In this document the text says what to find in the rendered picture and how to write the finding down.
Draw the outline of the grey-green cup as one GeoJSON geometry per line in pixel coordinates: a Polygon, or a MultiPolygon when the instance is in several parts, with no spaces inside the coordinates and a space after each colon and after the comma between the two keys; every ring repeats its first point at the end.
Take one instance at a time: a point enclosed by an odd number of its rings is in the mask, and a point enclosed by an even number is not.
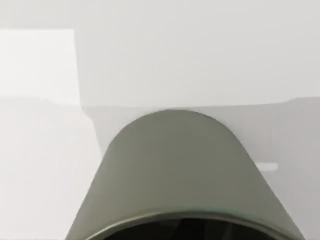
{"type": "Polygon", "coordinates": [[[65,240],[305,240],[237,137],[163,110],[110,142],[65,240]]]}

